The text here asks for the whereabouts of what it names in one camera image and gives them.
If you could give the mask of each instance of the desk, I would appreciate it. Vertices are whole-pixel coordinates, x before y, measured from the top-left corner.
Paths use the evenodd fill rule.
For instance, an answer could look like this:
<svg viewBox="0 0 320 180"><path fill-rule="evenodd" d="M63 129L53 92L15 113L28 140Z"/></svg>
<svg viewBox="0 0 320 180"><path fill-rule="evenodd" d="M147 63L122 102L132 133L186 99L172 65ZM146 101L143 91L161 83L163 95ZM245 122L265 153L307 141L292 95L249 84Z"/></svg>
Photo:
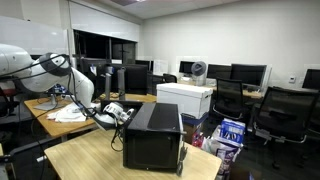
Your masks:
<svg viewBox="0 0 320 180"><path fill-rule="evenodd" d="M157 100L156 96L147 94L147 95L137 95L137 94L126 94L126 99L130 100L137 100L142 102L155 102ZM72 122L72 123L58 123L55 121L51 121L46 119L48 113L52 113L58 111L60 108L54 109L48 113L43 114L42 116L38 117L42 113L46 112L44 110L34 109L33 107L39 105L40 103L48 101L48 98L42 99L34 99L25 101L25 105L31 111L31 113L37 117L40 124L45 128L45 130L49 133L49 135L53 138L62 137L63 140L67 134L71 132L81 130L83 128L90 128L90 126L96 127L96 124L93 119L88 119L85 122ZM59 101L59 104L67 105L70 104L70 101Z"/></svg>
<svg viewBox="0 0 320 180"><path fill-rule="evenodd" d="M89 127L89 126L93 126L93 127L95 126L95 122L93 119L88 119L85 122L72 122L72 123L58 123L58 122L46 119L48 113L58 111L61 108L54 109L54 110L49 111L48 113L45 113L42 116L38 117L39 115L41 115L42 113L44 113L46 111L34 109L33 107L38 104L41 104L43 102L46 102L46 101L48 101L48 98L41 98L39 100L33 99L33 100L25 101L24 104L31 111L31 113L35 117L37 117L40 124L44 127L44 129L49 133L49 135L51 137L53 137L53 138L63 137L71 132L76 131L76 130L80 130L82 128ZM63 105L68 105L71 102L62 100L62 101L58 101L58 103L63 104Z"/></svg>
<svg viewBox="0 0 320 180"><path fill-rule="evenodd" d="M59 177L64 179L215 179L221 159L189 144L182 177L174 173L128 169L122 152L111 149L114 131L101 129L45 150ZM115 148L121 148L116 140Z"/></svg>
<svg viewBox="0 0 320 180"><path fill-rule="evenodd" d="M178 80L178 83L179 84L188 84L188 85L192 85L192 86L195 85L194 81ZM212 88L213 91L217 91L217 86L206 86L206 85L204 85L204 87ZM262 98L262 94L260 92L248 92L248 90L243 90L242 93L243 93L243 96L250 97L252 99L261 99Z"/></svg>
<svg viewBox="0 0 320 180"><path fill-rule="evenodd" d="M147 94L147 95L139 95L139 94L126 94L126 100L130 101L141 101L141 102L156 102L157 96Z"/></svg>

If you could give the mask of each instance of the chair backrest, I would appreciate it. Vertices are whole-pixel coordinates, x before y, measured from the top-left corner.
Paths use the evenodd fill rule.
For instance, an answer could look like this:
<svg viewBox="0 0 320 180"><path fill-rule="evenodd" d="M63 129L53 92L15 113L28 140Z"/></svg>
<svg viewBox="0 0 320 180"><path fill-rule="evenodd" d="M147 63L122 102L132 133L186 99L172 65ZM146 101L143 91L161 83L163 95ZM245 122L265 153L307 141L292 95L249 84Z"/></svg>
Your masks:
<svg viewBox="0 0 320 180"><path fill-rule="evenodd" d="M276 136L301 138L306 133L318 94L268 87L256 123Z"/></svg>
<svg viewBox="0 0 320 180"><path fill-rule="evenodd" d="M309 128L310 131L320 134L320 97L312 110Z"/></svg>
<svg viewBox="0 0 320 180"><path fill-rule="evenodd" d="M242 82L217 78L215 110L231 117L238 117L243 110Z"/></svg>
<svg viewBox="0 0 320 180"><path fill-rule="evenodd" d="M175 75L172 74L163 74L163 81L165 83L177 83L177 77Z"/></svg>

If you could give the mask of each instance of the monitor stand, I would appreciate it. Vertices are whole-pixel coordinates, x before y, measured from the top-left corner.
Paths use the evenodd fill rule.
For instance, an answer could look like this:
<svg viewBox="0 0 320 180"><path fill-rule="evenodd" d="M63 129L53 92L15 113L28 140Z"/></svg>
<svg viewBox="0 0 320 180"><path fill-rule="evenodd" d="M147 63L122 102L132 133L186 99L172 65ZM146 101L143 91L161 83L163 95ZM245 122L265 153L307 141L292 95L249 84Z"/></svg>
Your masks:
<svg viewBox="0 0 320 180"><path fill-rule="evenodd" d="M63 106L62 104L57 103L56 96L54 94L51 94L51 101L50 102L41 103L37 106L34 106L33 108L44 110L44 111L49 111L52 109L60 108L62 106Z"/></svg>

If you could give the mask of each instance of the black box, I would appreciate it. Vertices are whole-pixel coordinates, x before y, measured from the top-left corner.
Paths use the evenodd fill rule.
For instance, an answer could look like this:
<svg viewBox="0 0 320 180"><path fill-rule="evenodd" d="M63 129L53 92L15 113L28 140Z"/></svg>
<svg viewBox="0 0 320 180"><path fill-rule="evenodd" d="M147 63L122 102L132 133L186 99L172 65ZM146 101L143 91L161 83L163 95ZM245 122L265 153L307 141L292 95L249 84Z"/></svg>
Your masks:
<svg viewBox="0 0 320 180"><path fill-rule="evenodd" d="M182 130L176 104L144 103L124 129L123 165L175 171Z"/></svg>

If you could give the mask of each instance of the white cloth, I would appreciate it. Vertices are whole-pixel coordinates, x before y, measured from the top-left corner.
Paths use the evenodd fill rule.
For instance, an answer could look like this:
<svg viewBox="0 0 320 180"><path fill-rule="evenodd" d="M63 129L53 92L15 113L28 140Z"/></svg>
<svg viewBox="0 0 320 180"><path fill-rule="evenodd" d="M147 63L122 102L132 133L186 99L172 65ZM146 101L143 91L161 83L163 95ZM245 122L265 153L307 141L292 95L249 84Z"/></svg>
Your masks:
<svg viewBox="0 0 320 180"><path fill-rule="evenodd" d="M54 119L56 122L83 122L86 117L75 103L71 103L57 112L48 114L47 119Z"/></svg>

